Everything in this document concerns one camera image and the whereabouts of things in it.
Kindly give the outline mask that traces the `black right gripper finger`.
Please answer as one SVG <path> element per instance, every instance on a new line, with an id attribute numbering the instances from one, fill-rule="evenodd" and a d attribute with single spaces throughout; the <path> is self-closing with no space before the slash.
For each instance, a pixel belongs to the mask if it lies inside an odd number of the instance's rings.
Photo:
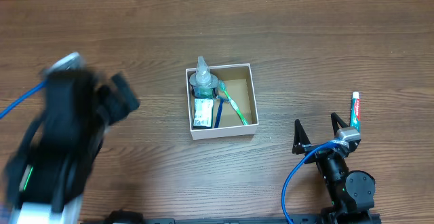
<path id="1" fill-rule="evenodd" d="M 294 142 L 292 147 L 292 153 L 302 154 L 309 151 L 311 142 L 302 127 L 299 119 L 294 122 Z"/>
<path id="2" fill-rule="evenodd" d="M 338 133 L 339 130 L 346 130 L 349 126 L 340 118 L 340 116 L 333 112 L 331 114 L 332 128 L 334 135 Z"/>

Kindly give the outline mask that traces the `green white soap packet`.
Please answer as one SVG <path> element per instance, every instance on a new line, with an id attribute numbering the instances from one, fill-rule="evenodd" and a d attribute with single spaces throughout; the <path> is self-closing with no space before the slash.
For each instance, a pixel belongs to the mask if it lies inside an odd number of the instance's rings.
<path id="1" fill-rule="evenodd" d="M 213 128 L 214 100 L 208 98 L 195 99 L 194 128 Z"/>

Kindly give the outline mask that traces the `blue disposable razor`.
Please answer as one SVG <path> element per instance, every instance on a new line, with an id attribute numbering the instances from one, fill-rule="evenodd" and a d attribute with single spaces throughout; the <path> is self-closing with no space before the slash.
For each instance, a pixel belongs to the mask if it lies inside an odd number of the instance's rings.
<path id="1" fill-rule="evenodd" d="M 221 96 L 217 96 L 217 99 L 219 100 L 219 105 L 218 105 L 218 111 L 217 111 L 217 115 L 216 115 L 216 122 L 214 125 L 215 128 L 218 128 L 220 125 L 220 119 L 221 119 L 221 115 L 222 115 L 223 104 L 225 102 L 229 102 L 229 99 L 221 97 Z"/>

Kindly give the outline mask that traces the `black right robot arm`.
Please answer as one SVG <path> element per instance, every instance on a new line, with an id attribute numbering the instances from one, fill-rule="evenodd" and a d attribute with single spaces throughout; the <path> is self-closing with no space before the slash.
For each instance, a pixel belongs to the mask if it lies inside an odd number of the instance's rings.
<path id="1" fill-rule="evenodd" d="M 293 154 L 303 154 L 304 158 L 291 171 L 284 183 L 285 195 L 289 180 L 304 164 L 316 164 L 328 190 L 332 205 L 323 208 L 319 214 L 288 214 L 288 223 L 316 224 L 378 224 L 379 214 L 372 214 L 375 179 L 367 172 L 350 171 L 345 158 L 354 152 L 361 142 L 361 134 L 354 126 L 349 126 L 336 114 L 331 114 L 334 138 L 321 145 L 312 145 L 301 122 L 294 122 Z"/>

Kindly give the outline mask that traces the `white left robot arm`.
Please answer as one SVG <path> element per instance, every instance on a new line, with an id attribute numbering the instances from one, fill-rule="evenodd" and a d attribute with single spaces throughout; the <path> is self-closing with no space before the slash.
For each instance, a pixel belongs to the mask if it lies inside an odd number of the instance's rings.
<path id="1" fill-rule="evenodd" d="M 140 106 L 121 73 L 99 84 L 91 71 L 56 71 L 44 88 L 43 112 L 5 166 L 9 223 L 76 223 L 106 131 Z"/>

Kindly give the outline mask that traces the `clear green-labelled bottle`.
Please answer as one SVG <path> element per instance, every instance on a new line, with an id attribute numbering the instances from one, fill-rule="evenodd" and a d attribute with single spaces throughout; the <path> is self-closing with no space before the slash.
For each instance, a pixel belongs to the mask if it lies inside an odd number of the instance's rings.
<path id="1" fill-rule="evenodd" d="M 189 83 L 193 89 L 193 96 L 195 98 L 215 98 L 218 82 L 219 79 L 210 72 L 210 68 L 206 64 L 204 57 L 199 56 L 195 72 L 189 78 Z"/>

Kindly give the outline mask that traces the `green white toothbrush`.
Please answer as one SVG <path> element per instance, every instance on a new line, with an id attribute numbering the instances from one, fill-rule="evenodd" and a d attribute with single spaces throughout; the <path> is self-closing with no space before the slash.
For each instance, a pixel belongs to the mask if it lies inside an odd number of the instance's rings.
<path id="1" fill-rule="evenodd" d="M 227 92 L 227 88 L 225 83 L 223 82 L 223 80 L 219 80 L 218 81 L 218 88 L 224 93 L 224 95 L 226 96 L 227 100 L 229 101 L 229 103 L 231 104 L 232 108 L 235 110 L 235 112 L 238 114 L 242 124 L 244 126 L 248 125 L 248 121 L 247 119 L 243 116 L 242 112 L 240 111 L 237 103 L 231 98 L 231 96 L 229 95 L 229 93 Z"/>

